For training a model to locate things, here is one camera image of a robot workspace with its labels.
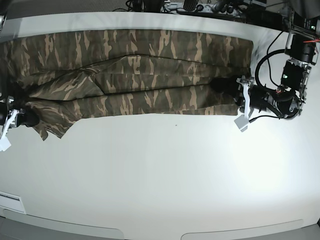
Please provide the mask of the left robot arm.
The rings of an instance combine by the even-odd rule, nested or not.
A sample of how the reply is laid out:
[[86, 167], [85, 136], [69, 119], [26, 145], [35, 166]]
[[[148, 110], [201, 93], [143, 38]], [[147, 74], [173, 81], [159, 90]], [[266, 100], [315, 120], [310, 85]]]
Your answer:
[[[236, 97], [243, 114], [235, 122], [249, 124], [252, 110], [272, 112], [273, 118], [291, 120], [302, 112], [312, 66], [320, 55], [320, 2], [286, 0], [284, 13], [267, 10], [265, 0], [218, 0], [211, 7], [216, 18], [242, 20], [247, 24], [287, 32], [284, 49], [270, 51], [258, 62], [253, 78], [241, 77]], [[262, 85], [259, 79], [264, 62], [278, 54], [289, 57], [276, 89]]]

